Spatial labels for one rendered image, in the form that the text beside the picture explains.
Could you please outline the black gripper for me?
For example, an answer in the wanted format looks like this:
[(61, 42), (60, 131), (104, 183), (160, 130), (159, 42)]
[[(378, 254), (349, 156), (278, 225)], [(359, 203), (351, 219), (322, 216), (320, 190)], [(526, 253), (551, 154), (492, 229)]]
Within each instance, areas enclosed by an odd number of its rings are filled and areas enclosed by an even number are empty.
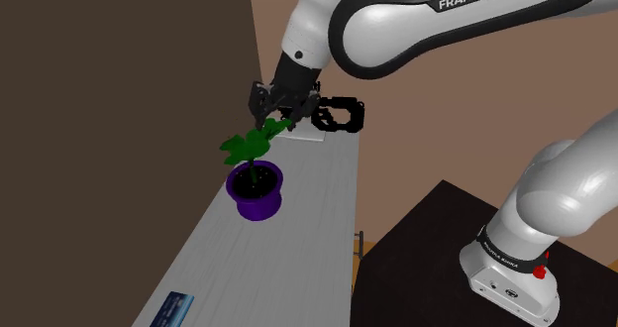
[(255, 118), (255, 128), (261, 130), (271, 112), (271, 95), (277, 107), (292, 107), (289, 128), (295, 128), (303, 118), (310, 117), (321, 99), (318, 92), (310, 92), (320, 73), (320, 68), (306, 67), (288, 54), (281, 54), (271, 87), (257, 80), (252, 84), (249, 109)]

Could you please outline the green plant in purple pot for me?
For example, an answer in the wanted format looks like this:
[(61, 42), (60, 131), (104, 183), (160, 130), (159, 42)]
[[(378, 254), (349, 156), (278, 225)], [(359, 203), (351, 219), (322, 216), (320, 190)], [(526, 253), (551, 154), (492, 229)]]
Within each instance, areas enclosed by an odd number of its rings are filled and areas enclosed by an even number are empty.
[(224, 164), (234, 166), (226, 179), (226, 191), (239, 214), (249, 221), (266, 220), (281, 206), (283, 173), (276, 164), (260, 158), (270, 150), (270, 141), (290, 124), (289, 119), (267, 118), (260, 130), (251, 129), (244, 137), (235, 135), (220, 146), (229, 154)]

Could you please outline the dark robot stand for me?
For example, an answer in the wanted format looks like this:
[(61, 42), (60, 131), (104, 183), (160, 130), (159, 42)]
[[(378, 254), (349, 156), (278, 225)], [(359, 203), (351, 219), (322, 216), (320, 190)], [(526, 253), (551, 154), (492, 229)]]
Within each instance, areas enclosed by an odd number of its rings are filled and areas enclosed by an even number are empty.
[[(496, 207), (443, 180), (360, 261), (351, 327), (532, 327), (473, 292), (460, 266)], [(616, 327), (618, 272), (560, 243), (549, 249), (560, 313), (551, 327)]]

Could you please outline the blue card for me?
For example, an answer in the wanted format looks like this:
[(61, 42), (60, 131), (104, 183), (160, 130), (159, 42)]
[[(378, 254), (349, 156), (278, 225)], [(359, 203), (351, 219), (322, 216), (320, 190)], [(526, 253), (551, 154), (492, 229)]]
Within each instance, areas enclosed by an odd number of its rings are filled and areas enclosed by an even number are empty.
[(193, 295), (171, 291), (159, 308), (150, 327), (181, 327), (193, 301)]

